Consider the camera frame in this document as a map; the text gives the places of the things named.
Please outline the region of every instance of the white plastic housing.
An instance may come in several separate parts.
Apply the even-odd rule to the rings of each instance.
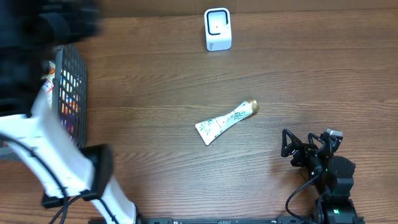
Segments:
[[[232,46],[231,16],[226,8],[205,12],[206,48],[209,51],[228,50]]]
[[[30,118],[22,114],[0,117],[0,133],[34,148],[35,153],[66,187],[68,196],[80,195],[80,192],[91,189],[95,172],[93,163],[72,144],[61,121],[49,108],[43,91],[35,100]],[[39,178],[49,197],[63,198],[58,185],[36,158],[30,157],[16,144],[9,142],[9,146]],[[136,206],[125,196],[114,176],[109,180],[101,199],[119,223],[135,224]],[[106,223],[114,223],[99,200],[91,202],[104,216]]]

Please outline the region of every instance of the toothpaste tube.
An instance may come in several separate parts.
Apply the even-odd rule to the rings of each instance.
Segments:
[[[223,134],[232,125],[247,118],[259,110],[256,100],[247,100],[241,103],[235,110],[217,118],[208,119],[195,125],[201,138],[208,146],[218,136]]]

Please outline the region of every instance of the black basket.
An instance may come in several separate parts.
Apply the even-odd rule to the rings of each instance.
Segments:
[[[86,63],[73,44],[56,48],[52,109],[78,148],[86,143]]]

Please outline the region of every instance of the wood grain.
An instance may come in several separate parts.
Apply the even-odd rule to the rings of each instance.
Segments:
[[[99,0],[103,17],[203,15],[226,7],[230,13],[397,8],[396,0]]]
[[[344,132],[366,223],[398,222],[398,10],[232,15],[233,46],[205,50],[202,16],[105,19],[79,43],[88,64],[88,144],[109,143],[121,187],[147,217],[265,218],[303,184],[281,132]],[[205,146],[194,125],[255,98],[258,114]],[[0,163],[0,223],[45,223],[42,187]],[[317,194],[292,200],[304,214]],[[99,213],[85,202],[67,223]]]

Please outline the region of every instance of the tube cap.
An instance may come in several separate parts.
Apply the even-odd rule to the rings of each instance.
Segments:
[[[250,104],[253,113],[257,112],[260,109],[260,106],[256,100],[248,100],[248,103]]]

